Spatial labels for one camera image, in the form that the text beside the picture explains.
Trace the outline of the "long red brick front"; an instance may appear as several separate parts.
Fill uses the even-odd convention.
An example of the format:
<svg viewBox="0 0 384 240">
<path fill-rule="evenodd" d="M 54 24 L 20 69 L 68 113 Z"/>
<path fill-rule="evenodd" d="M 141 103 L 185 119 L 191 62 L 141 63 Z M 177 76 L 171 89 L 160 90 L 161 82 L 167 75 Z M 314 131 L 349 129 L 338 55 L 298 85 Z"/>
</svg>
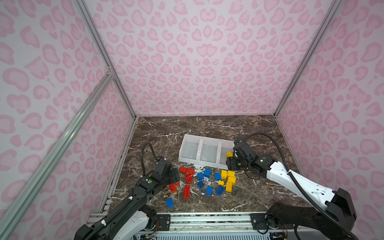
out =
<svg viewBox="0 0 384 240">
<path fill-rule="evenodd" d="M 190 185 L 185 185 L 184 186 L 183 197 L 184 197 L 184 199 L 189 199 L 190 196 L 191 196 L 191 186 Z"/>
</svg>

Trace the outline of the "long yellow brick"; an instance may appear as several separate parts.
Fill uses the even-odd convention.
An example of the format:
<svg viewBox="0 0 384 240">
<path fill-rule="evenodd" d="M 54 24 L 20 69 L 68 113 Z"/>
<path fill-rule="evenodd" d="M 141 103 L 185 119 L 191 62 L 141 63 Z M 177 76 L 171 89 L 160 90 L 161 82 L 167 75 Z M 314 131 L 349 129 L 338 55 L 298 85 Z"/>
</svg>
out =
<svg viewBox="0 0 384 240">
<path fill-rule="evenodd" d="M 233 189 L 233 184 L 230 182 L 226 183 L 226 192 L 231 193 Z"/>
</svg>

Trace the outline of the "small blue brick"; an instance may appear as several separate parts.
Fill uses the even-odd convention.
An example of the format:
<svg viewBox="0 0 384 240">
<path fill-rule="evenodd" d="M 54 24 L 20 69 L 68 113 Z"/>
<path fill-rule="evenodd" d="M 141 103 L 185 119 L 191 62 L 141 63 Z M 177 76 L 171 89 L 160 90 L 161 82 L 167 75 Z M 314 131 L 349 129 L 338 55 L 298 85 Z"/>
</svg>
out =
<svg viewBox="0 0 384 240">
<path fill-rule="evenodd" d="M 203 182 L 198 182 L 197 186 L 201 190 L 205 185 Z"/>
</svg>

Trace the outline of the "blue studded brick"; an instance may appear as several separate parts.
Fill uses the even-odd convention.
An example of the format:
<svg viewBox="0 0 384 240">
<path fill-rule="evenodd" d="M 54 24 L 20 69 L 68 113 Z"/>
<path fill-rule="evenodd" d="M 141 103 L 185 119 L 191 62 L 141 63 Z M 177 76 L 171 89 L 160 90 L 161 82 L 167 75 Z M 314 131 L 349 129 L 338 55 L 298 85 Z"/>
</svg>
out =
<svg viewBox="0 0 384 240">
<path fill-rule="evenodd" d="M 216 190 L 216 194 L 218 196 L 221 196 L 223 194 L 223 192 L 225 191 L 225 188 L 223 186 L 219 186 Z"/>
</svg>

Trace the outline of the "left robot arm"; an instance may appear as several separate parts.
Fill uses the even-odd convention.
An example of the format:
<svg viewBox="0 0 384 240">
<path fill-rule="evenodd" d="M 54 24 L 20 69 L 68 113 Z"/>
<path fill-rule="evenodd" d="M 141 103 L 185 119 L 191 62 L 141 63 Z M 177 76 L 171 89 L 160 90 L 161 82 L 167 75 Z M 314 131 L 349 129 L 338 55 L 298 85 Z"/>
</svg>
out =
<svg viewBox="0 0 384 240">
<path fill-rule="evenodd" d="M 178 169 L 160 160 L 153 171 L 142 176 L 131 189 L 131 195 L 90 227 L 81 226 L 75 240 L 129 240 L 141 230 L 155 226 L 157 211 L 147 203 L 166 186 L 180 180 Z"/>
</svg>

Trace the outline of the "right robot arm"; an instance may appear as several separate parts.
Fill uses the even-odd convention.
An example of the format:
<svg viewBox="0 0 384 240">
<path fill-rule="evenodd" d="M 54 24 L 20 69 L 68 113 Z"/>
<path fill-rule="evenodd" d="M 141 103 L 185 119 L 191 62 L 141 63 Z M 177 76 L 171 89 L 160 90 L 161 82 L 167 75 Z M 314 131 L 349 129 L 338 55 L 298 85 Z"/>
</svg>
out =
<svg viewBox="0 0 384 240">
<path fill-rule="evenodd" d="M 352 233 L 357 214 L 352 197 L 346 190 L 332 190 L 317 184 L 290 170 L 284 161 L 279 162 L 267 154 L 258 155 L 246 142 L 236 141 L 226 157 L 230 171 L 243 170 L 268 179 L 310 204 L 304 208 L 274 203 L 266 212 L 266 226 L 294 225 L 317 230 L 330 240 L 357 239 Z"/>
</svg>

